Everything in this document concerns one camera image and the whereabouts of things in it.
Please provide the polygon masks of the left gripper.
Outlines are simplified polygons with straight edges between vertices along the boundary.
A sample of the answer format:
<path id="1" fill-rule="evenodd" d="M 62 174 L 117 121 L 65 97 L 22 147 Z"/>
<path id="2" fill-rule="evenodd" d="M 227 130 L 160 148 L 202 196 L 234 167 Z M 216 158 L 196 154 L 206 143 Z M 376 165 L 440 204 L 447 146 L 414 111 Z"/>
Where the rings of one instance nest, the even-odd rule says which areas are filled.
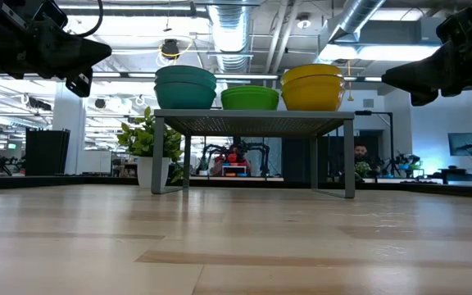
<path id="1" fill-rule="evenodd" d="M 0 0 L 0 75 L 23 79 L 37 74 L 57 77 L 81 98 L 90 93 L 92 67 L 108 58 L 105 43 L 85 39 L 93 34 L 69 34 L 52 19 L 34 20 L 43 0 Z"/>

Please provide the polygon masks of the yellow hanging pendant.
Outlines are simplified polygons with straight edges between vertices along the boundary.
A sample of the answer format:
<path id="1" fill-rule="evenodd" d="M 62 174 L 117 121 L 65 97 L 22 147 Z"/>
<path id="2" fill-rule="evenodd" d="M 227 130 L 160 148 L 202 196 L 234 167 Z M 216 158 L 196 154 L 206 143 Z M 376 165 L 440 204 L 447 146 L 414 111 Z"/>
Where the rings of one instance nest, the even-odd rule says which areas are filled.
<path id="1" fill-rule="evenodd" d="M 351 72 L 352 72 L 351 60 L 348 60 L 347 61 L 347 76 L 351 76 Z M 352 82 L 350 80 L 348 80 L 347 89 L 348 89 L 348 98 L 347 98 L 347 100 L 349 102 L 352 102 L 352 101 L 354 101 L 354 97 L 352 96 Z"/>

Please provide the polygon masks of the black cabinet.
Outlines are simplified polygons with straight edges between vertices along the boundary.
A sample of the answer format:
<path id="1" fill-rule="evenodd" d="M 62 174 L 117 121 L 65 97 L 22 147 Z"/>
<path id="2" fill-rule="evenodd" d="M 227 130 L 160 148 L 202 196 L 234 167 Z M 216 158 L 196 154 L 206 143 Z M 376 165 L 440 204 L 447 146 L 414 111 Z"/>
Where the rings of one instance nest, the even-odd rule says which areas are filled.
<path id="1" fill-rule="evenodd" d="M 25 131 L 25 175 L 65 174 L 70 131 L 27 129 Z"/>

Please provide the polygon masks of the small potted green plant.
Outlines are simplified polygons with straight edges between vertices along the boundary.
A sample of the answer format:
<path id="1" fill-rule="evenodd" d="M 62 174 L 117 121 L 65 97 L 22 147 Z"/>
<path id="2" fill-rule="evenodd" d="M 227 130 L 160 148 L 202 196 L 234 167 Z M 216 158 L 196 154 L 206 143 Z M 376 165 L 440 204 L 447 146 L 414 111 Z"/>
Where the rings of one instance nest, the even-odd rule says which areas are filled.
<path id="1" fill-rule="evenodd" d="M 130 128 L 126 123 L 121 124 L 122 134 L 118 134 L 119 145 L 125 147 L 126 152 L 137 158 L 137 179 L 141 188 L 151 188 L 153 149 L 155 141 L 155 116 L 151 108 L 146 107 L 143 118 L 136 118 L 138 127 Z M 179 159 L 183 154 L 180 148 L 182 135 L 172 128 L 164 127 L 163 131 L 163 159 L 161 168 L 161 183 L 166 185 L 183 177 L 183 166 Z"/>

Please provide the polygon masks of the black background table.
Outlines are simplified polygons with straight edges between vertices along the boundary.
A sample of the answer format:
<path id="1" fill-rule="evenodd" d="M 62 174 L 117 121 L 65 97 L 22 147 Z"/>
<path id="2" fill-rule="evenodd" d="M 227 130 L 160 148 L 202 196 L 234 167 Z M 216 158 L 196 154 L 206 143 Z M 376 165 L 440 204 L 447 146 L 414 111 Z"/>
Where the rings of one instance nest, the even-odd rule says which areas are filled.
<path id="1" fill-rule="evenodd" d="M 426 175 L 427 179 L 440 179 L 442 184 L 450 182 L 472 182 L 472 170 L 455 168 L 440 169 L 431 175 Z"/>

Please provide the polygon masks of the small background potted plant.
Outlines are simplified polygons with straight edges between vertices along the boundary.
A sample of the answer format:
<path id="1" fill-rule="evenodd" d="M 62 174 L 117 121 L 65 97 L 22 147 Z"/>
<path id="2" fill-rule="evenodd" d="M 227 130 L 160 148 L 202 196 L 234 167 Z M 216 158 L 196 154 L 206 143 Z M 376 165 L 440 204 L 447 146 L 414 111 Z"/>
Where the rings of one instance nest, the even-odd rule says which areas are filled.
<path id="1" fill-rule="evenodd" d="M 368 161 L 357 161 L 355 163 L 355 173 L 361 178 L 366 178 L 372 175 L 373 169 Z"/>

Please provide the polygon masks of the grey perforated metal shelf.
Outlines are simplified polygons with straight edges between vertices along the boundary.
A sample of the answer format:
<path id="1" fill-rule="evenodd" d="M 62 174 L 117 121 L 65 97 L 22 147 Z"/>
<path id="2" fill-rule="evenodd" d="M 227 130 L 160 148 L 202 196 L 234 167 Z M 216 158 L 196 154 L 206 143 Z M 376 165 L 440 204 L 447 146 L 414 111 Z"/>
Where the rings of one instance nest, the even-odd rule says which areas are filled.
<path id="1" fill-rule="evenodd" d="M 356 195 L 354 163 L 355 114 L 346 111 L 261 111 L 261 110 L 156 110 L 155 143 L 152 158 L 153 194 L 173 193 L 161 183 L 165 127 L 185 137 L 185 167 L 182 189 L 189 187 L 190 145 L 193 136 L 241 136 L 262 138 L 307 137 L 310 139 L 311 189 L 319 189 L 318 140 L 331 131 L 343 128 L 344 194 Z"/>

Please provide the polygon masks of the black metal frame stand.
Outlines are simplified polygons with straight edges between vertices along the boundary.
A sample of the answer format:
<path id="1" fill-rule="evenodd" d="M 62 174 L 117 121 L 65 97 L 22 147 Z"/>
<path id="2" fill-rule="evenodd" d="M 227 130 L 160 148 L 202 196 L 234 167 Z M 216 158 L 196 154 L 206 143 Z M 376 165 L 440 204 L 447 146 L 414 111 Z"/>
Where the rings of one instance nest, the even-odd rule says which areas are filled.
<path id="1" fill-rule="evenodd" d="M 394 150 L 394 127 L 393 127 L 393 113 L 386 111 L 355 111 L 356 116 L 373 116 L 373 115 L 386 115 L 388 117 L 389 126 L 389 138 L 390 138 L 390 158 L 388 166 L 391 168 L 391 174 L 393 175 L 396 170 L 395 164 L 395 150 Z"/>

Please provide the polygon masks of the wall monitor screen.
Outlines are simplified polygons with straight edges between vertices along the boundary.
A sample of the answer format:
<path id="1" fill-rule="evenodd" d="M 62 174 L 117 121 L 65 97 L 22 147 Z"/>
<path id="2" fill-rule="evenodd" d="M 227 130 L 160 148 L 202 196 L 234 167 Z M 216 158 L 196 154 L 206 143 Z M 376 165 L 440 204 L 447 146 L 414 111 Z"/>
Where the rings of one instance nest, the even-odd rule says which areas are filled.
<path id="1" fill-rule="evenodd" d="M 447 136 L 452 157 L 472 156 L 472 133 L 449 133 Z"/>

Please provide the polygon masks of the smooth silver ventilation duct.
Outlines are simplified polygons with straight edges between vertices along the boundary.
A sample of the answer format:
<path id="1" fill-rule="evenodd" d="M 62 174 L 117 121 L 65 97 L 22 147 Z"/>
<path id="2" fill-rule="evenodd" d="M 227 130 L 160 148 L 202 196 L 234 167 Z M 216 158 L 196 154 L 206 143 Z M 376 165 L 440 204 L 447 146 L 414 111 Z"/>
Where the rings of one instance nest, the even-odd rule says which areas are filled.
<path id="1" fill-rule="evenodd" d="M 327 16 L 322 7 L 314 4 L 315 11 L 304 11 L 309 16 L 310 31 L 314 31 L 316 52 L 304 65 L 333 62 L 343 64 L 359 58 L 361 29 L 383 6 L 385 0 L 346 0 L 337 15 Z"/>

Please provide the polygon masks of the black aluminium table frame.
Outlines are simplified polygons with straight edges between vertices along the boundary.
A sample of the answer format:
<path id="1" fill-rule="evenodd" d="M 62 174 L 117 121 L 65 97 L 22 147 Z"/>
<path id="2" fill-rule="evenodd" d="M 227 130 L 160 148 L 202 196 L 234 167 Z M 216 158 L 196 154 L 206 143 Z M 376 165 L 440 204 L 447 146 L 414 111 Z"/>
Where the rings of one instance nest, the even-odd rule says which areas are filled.
<path id="1" fill-rule="evenodd" d="M 102 185 L 136 185 L 138 182 L 131 178 L 93 177 L 93 176 L 25 176 L 25 177 L 0 177 L 0 189 L 10 188 L 37 188 L 48 186 L 63 186 L 77 184 L 102 184 Z M 190 181 L 193 188 L 309 188 L 305 183 L 289 183 L 282 181 L 264 181 L 247 179 L 230 180 L 204 180 L 193 179 Z M 431 193 L 457 197 L 472 197 L 472 186 L 458 186 L 448 184 L 357 184 L 356 191 L 403 191 L 413 193 Z"/>

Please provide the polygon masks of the ribbed silver ventilation duct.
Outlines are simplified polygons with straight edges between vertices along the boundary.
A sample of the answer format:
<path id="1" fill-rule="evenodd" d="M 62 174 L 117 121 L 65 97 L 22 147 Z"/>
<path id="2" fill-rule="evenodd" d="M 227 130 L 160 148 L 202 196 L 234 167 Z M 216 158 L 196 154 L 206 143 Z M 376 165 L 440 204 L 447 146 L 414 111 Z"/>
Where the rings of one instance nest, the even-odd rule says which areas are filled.
<path id="1" fill-rule="evenodd" d="M 211 36 L 219 72 L 226 74 L 248 71 L 252 9 L 245 6 L 219 5 L 207 8 L 211 19 Z"/>

